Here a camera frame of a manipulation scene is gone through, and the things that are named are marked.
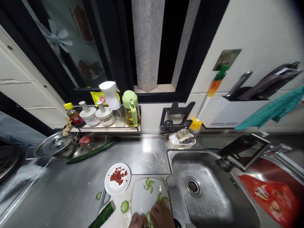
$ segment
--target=white plate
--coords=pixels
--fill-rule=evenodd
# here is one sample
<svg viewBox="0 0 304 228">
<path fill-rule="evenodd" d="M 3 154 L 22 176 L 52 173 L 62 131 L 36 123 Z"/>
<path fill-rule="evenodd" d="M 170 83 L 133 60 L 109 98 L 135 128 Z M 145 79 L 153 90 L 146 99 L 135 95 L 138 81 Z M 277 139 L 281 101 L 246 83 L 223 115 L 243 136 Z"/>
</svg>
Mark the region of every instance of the white plate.
<svg viewBox="0 0 304 228">
<path fill-rule="evenodd" d="M 154 181 L 152 184 L 153 191 L 146 190 L 144 185 L 146 185 L 147 178 L 137 180 L 133 186 L 132 200 L 131 200 L 131 215 L 138 213 L 140 215 L 146 215 L 151 208 L 154 206 L 155 202 L 158 201 L 158 194 L 161 193 L 162 197 L 167 197 L 168 192 L 164 182 L 157 178 L 150 178 L 150 181 Z M 166 203 L 166 206 L 171 209 L 170 203 Z"/>
<path fill-rule="evenodd" d="M 127 171 L 127 176 L 122 177 L 123 183 L 119 185 L 116 181 L 110 181 L 111 175 L 114 173 L 116 168 L 121 167 L 122 172 Z M 121 193 L 123 193 L 129 186 L 131 180 L 131 172 L 129 167 L 126 164 L 123 163 L 117 163 L 113 165 L 109 171 L 107 172 L 105 179 L 104 179 L 104 187 L 107 193 L 111 196 L 118 196 Z"/>
</svg>

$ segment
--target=faucet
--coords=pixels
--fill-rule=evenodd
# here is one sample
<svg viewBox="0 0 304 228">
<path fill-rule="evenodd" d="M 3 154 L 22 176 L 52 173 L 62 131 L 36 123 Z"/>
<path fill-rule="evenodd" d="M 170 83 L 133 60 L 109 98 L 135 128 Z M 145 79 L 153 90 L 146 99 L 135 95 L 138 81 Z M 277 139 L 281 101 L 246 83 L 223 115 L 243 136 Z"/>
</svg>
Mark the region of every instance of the faucet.
<svg viewBox="0 0 304 228">
<path fill-rule="evenodd" d="M 287 146 L 283 143 L 280 143 L 277 146 L 270 146 L 269 150 L 264 152 L 264 155 L 267 157 L 271 157 L 274 154 L 279 154 L 279 153 L 284 153 L 286 151 L 292 150 L 292 148 L 290 146 Z"/>
<path fill-rule="evenodd" d="M 257 150 L 257 152 L 254 153 L 254 155 L 250 158 L 247 164 L 242 164 L 241 162 L 239 162 L 239 153 L 256 145 L 257 142 L 262 143 L 262 146 L 260 149 Z M 264 152 L 269 152 L 269 150 L 267 149 L 269 149 L 270 146 L 271 142 L 255 133 L 251 133 L 249 136 L 242 135 L 219 151 L 219 155 L 221 156 L 221 158 L 217 159 L 215 163 L 227 173 L 232 170 L 233 166 L 236 166 L 241 171 L 245 172 L 246 169 L 248 169 L 248 167 L 255 160 L 257 160 Z"/>
</svg>

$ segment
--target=red plastic bag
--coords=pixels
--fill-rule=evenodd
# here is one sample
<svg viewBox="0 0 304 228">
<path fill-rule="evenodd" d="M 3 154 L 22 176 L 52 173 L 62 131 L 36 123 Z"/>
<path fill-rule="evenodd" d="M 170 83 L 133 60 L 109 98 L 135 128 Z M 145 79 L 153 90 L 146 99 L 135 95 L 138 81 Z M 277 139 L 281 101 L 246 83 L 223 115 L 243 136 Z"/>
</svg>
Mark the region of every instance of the red plastic bag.
<svg viewBox="0 0 304 228">
<path fill-rule="evenodd" d="M 286 184 L 264 182 L 249 175 L 239 178 L 267 214 L 284 228 L 293 227 L 299 215 L 300 205 Z"/>
</svg>

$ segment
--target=kitchen counter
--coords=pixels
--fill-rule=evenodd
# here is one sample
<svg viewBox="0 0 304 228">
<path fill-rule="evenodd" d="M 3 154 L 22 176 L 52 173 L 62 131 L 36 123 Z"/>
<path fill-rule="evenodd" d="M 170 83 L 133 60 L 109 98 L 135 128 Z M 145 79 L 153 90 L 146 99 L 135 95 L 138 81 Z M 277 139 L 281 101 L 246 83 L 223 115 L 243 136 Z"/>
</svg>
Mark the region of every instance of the kitchen counter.
<svg viewBox="0 0 304 228">
<path fill-rule="evenodd" d="M 204 134 L 193 148 L 222 148 L 237 137 Z M 98 214 L 100 201 L 95 197 L 104 191 L 105 175 L 111 166 L 122 162 L 129 166 L 131 174 L 171 174 L 166 150 L 165 137 L 126 136 L 110 149 L 77 164 L 52 159 L 47 172 L 2 227 L 87 228 Z M 264 211 L 258 213 L 264 218 L 261 227 L 280 227 Z"/>
</svg>

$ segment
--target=red lid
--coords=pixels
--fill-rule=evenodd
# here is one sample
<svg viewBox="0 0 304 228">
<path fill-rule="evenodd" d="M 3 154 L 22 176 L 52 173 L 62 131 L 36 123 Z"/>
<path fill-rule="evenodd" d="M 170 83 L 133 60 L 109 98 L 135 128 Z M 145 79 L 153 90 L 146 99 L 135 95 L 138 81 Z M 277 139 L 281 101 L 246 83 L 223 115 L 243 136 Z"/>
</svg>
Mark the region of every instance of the red lid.
<svg viewBox="0 0 304 228">
<path fill-rule="evenodd" d="M 90 143 L 92 141 L 92 136 L 83 136 L 79 143 Z"/>
</svg>

